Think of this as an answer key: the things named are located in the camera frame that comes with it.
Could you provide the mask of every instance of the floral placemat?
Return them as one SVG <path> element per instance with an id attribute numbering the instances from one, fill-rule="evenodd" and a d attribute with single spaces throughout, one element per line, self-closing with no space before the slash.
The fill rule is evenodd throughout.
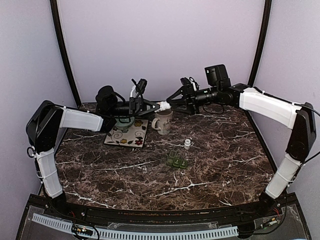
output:
<path id="1" fill-rule="evenodd" d="M 136 119 L 127 130 L 119 130 L 114 127 L 107 133 L 104 144 L 142 148 L 145 142 L 149 120 Z"/>

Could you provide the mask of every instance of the mug handle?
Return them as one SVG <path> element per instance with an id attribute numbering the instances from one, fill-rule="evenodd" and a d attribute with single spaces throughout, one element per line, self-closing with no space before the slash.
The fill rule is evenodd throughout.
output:
<path id="1" fill-rule="evenodd" d="M 161 130 L 160 127 L 156 127 L 156 123 L 159 121 L 160 119 L 159 118 L 155 118 L 153 119 L 152 123 L 151 123 L 151 127 L 154 129 L 154 130 Z"/>

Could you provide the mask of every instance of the white wall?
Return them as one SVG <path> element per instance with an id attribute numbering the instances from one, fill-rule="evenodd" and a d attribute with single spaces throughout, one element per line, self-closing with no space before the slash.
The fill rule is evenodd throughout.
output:
<path id="1" fill-rule="evenodd" d="M 272 2 L 256 86 L 281 98 L 309 102 L 320 110 L 320 1 Z M 291 131 L 265 117 L 256 114 L 253 117 L 279 165 Z M 319 140 L 312 153 L 317 151 Z M 319 157 L 311 161 L 289 188 L 297 194 L 313 239 L 320 239 L 319 161 Z"/>
<path id="2" fill-rule="evenodd" d="M 15 239 L 40 181 L 26 124 L 43 100 L 75 106 L 48 0 L 0 1 L 0 239 Z"/>
<path id="3" fill-rule="evenodd" d="M 264 0 L 59 0 L 70 64 L 82 102 L 105 85 L 128 99 L 131 78 L 145 97 L 166 99 L 180 78 L 207 86 L 205 67 L 225 64 L 247 83 Z"/>

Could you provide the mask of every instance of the black pole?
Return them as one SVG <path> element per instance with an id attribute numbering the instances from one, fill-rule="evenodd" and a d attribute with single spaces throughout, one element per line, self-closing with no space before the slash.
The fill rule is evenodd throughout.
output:
<path id="1" fill-rule="evenodd" d="M 51 12 L 52 12 L 53 24 L 54 24 L 54 28 L 55 28 L 56 39 L 58 41 L 65 73 L 66 73 L 66 76 L 69 81 L 69 85 L 70 85 L 70 88 L 71 88 L 71 91 L 73 94 L 74 101 L 75 101 L 77 107 L 79 108 L 82 103 L 81 103 L 78 89 L 76 86 L 76 82 L 75 82 L 75 79 L 74 79 L 74 76 L 72 74 L 71 67 L 70 67 L 70 62 L 69 62 L 69 58 L 68 58 L 68 54 L 67 54 L 65 40 L 64 40 L 64 36 L 63 36 L 62 28 L 61 28 L 57 0 L 50 0 L 50 5 L 51 5 Z"/>
<path id="2" fill-rule="evenodd" d="M 262 17 L 259 40 L 258 40 L 258 44 L 256 46 L 255 56 L 254 56 L 252 69 L 251 69 L 251 73 L 250 73 L 250 77 L 249 77 L 249 81 L 248 81 L 248 85 L 251 87 L 253 87 L 253 85 L 255 83 L 255 79 L 257 76 L 262 52 L 263 52 L 264 45 L 265 45 L 268 23 L 269 23 L 270 12 L 271 12 L 271 3 L 272 3 L 272 0 L 265 0 L 265 3 L 264 3 L 264 10 L 263 10 L 263 17 Z"/>

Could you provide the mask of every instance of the marble table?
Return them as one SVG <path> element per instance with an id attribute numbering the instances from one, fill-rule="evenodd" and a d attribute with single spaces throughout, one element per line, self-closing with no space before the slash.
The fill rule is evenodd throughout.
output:
<path id="1" fill-rule="evenodd" d="M 95 104 L 82 109 L 94 111 Z M 165 136 L 149 123 L 139 149 L 105 145 L 105 138 L 67 130 L 55 159 L 68 202 L 144 211 L 233 206 L 257 201 L 273 176 L 246 115 L 232 107 L 222 115 L 174 112 L 172 131 Z M 189 150 L 183 148 L 187 138 L 193 141 Z M 187 169 L 166 165 L 170 150 L 187 159 Z"/>

